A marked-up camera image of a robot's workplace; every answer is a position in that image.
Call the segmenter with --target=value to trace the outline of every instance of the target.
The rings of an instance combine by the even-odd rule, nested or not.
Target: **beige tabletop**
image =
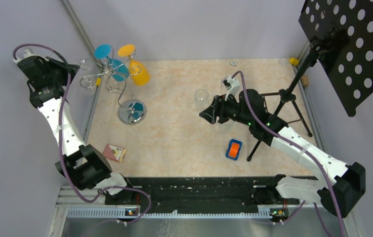
[[[286,154],[262,143],[251,162],[246,157],[257,142],[248,126],[234,123],[232,130],[222,134],[218,125],[211,125],[198,116],[194,106],[194,92],[206,89],[210,101],[221,94],[221,80],[242,70],[247,88],[259,93],[277,92],[287,88],[294,77],[291,66],[283,66],[278,59],[148,61],[151,80],[135,86],[128,80],[127,89],[147,107],[145,119],[137,125],[124,125],[117,111],[119,94],[100,89],[88,143],[103,151],[107,144],[125,148],[122,163],[111,161],[114,172],[129,177],[186,177],[186,176],[272,176],[310,175]],[[294,90],[297,104],[306,121],[307,113],[298,87]],[[279,97],[267,97],[271,113]],[[285,121],[298,119],[291,103],[279,114]],[[290,124],[303,138],[309,138],[301,122]],[[243,143],[237,161],[225,157],[231,139]]]

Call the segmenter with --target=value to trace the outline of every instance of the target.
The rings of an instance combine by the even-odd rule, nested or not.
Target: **round metal base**
[[[143,121],[146,117],[146,106],[140,100],[127,100],[118,108],[118,117],[126,125],[135,125]]]

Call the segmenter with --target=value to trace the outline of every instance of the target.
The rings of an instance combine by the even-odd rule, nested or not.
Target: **blue and orange toy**
[[[239,158],[240,149],[242,148],[242,142],[231,139],[228,144],[228,149],[226,151],[226,157],[232,160],[237,160]]]

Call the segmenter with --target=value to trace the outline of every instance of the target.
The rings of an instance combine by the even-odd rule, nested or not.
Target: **yellow object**
[[[131,79],[136,85],[145,85],[150,80],[149,72],[139,61],[130,59],[128,71],[130,72]]]
[[[101,78],[97,78],[96,79],[96,86],[100,86],[101,85]]]
[[[297,58],[290,58],[289,62],[293,65],[293,66],[297,66],[300,62],[298,61]]]
[[[120,56],[120,57],[128,57],[130,56],[130,54],[133,54],[134,50],[136,50],[136,47],[132,44],[128,44],[128,45],[124,45],[123,47],[121,47],[117,54]]]

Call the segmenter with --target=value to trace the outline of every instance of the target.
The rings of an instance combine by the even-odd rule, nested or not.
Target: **black stand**
[[[304,75],[305,71],[309,67],[313,67],[314,66],[314,64],[316,63],[318,57],[319,57],[319,53],[317,52],[316,49],[312,48],[310,50],[309,54],[307,55],[307,57],[305,58],[305,60],[303,61],[303,63],[301,64],[301,66],[299,67],[299,69],[298,69],[298,71],[296,73],[296,76],[294,77],[293,81],[291,82],[291,84],[287,88],[287,90],[281,89],[281,90],[279,90],[279,92],[261,94],[261,96],[263,96],[263,97],[265,97],[265,96],[272,96],[272,95],[279,95],[281,97],[279,105],[278,105],[277,109],[274,112],[275,116],[277,116],[279,114],[279,112],[281,111],[281,109],[284,107],[285,103],[291,101],[291,103],[293,104],[293,106],[294,106],[294,108],[295,108],[295,110],[296,110],[296,112],[297,112],[297,114],[298,114],[298,116],[300,118],[298,120],[291,121],[291,122],[301,121],[303,123],[304,128],[307,131],[307,134],[308,134],[309,137],[312,137],[313,134],[311,133],[310,129],[308,128],[308,125],[305,122],[304,117],[301,114],[301,111],[300,111],[300,109],[297,106],[296,95],[293,95],[293,90],[297,86],[298,81],[300,80],[300,78]],[[252,160],[252,156],[255,153],[256,149],[261,144],[261,142],[262,141],[259,140],[256,143],[256,145],[253,147],[253,150],[250,153],[250,155],[248,156],[247,161],[251,161]]]

